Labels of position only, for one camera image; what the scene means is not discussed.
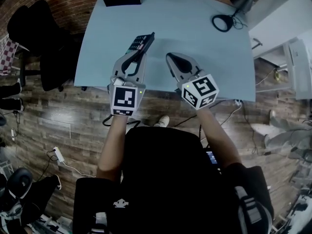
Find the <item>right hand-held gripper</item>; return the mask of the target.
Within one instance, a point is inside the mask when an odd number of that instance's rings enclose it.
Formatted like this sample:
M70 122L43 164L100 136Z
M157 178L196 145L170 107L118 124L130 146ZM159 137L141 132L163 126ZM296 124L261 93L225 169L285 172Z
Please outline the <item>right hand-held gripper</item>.
M185 102L195 110L215 102L219 88L212 75L200 69L195 59L181 53L168 53L166 62L177 80L175 91Z

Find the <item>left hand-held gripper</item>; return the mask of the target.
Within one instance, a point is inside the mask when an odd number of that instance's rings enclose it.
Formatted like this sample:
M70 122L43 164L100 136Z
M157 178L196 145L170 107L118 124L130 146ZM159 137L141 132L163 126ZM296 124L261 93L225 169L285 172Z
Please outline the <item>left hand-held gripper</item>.
M142 54L135 61L136 58L137 52L129 52L115 62L113 76L108 85L111 114L114 116L132 116L145 93L143 80L147 55ZM132 62L136 64L136 69L132 74L126 75L125 71Z

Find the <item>black calculator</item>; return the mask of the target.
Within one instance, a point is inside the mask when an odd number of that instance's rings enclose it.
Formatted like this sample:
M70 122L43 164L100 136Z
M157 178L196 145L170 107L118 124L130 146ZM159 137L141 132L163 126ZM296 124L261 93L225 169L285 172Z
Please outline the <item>black calculator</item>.
M128 48L128 50L126 51L126 54L133 52L133 51L137 51L133 59L133 62L137 63L139 59L141 58L141 56L147 52L147 50L153 43L154 39L155 39L154 32L152 32L149 35L137 36L132 42L132 44L130 45L130 47Z

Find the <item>person's left forearm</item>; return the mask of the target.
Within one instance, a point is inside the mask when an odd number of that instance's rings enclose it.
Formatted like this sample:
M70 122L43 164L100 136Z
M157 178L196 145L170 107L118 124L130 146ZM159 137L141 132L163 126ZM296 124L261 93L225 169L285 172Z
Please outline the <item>person's left forearm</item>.
M128 117L114 116L97 165L96 178L119 182Z

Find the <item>person's right forearm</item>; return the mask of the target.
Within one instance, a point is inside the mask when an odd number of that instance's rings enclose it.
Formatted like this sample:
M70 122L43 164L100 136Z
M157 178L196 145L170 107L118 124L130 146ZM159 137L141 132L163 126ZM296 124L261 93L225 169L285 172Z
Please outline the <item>person's right forearm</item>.
M212 148L217 162L222 168L241 163L238 150L213 113L207 108L196 112L209 146Z

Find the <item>black desk lamp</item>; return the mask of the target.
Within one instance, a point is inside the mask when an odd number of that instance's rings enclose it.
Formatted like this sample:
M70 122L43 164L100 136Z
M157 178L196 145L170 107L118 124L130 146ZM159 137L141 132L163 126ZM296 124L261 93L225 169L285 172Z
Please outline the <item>black desk lamp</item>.
M219 14L213 16L211 19L214 28L222 33L229 32L232 28L240 30L247 27L237 15L239 13L246 14L249 12L254 0L230 0L230 2L235 8L235 12L232 15Z

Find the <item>person's white shoe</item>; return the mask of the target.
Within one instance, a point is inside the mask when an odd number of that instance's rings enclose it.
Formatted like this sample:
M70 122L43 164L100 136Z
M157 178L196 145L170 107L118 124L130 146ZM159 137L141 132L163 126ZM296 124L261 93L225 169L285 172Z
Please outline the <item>person's white shoe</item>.
M153 126L154 127L167 127L170 122L170 117L167 115L162 116L157 123L155 123Z

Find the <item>black office chair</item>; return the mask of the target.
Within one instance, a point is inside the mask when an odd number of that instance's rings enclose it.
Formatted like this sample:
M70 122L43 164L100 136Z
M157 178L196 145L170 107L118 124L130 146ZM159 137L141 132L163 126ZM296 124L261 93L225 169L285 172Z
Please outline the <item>black office chair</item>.
M26 75L40 75L44 91L58 89L74 80L81 45L70 32L56 23L45 0L18 8L7 24L9 38L39 58L39 70Z

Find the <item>black device with screen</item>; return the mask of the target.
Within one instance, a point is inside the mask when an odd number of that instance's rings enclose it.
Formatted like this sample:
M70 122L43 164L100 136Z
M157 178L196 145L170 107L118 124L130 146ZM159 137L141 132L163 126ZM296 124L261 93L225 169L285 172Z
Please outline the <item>black device with screen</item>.
M218 165L218 162L217 162L212 151L207 151L206 154L208 155L208 157L209 157L209 159L213 165Z

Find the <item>white cabinet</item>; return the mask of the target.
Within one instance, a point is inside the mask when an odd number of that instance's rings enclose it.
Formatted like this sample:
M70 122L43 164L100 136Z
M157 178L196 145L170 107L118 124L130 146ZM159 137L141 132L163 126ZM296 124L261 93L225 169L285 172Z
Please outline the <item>white cabinet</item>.
M293 38L264 52L262 58L274 64L277 73L288 72L288 81L278 85L256 86L257 93L292 90L296 100L312 99L312 59L302 39Z

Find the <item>person's black shirt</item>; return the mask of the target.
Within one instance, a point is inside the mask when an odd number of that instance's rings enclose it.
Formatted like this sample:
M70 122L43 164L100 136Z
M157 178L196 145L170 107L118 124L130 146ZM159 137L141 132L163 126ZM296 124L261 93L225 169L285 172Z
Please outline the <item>person's black shirt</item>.
M124 151L121 182L77 180L73 234L270 234L260 167L219 168L196 135L172 128L133 128Z

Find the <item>checkered cloth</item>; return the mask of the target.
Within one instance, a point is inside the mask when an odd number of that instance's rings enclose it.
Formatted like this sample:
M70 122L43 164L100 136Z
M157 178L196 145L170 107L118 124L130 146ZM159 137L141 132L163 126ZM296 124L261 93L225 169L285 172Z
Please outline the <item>checkered cloth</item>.
M11 69L18 45L18 43L12 41L8 36L0 40L0 71L8 72Z

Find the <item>black round seat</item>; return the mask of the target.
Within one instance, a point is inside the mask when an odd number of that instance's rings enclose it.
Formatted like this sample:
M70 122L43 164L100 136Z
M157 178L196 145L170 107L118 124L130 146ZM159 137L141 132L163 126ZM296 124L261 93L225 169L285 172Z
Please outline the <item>black round seat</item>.
M24 198L33 182L32 173L26 168L18 168L9 177L6 187L13 198Z

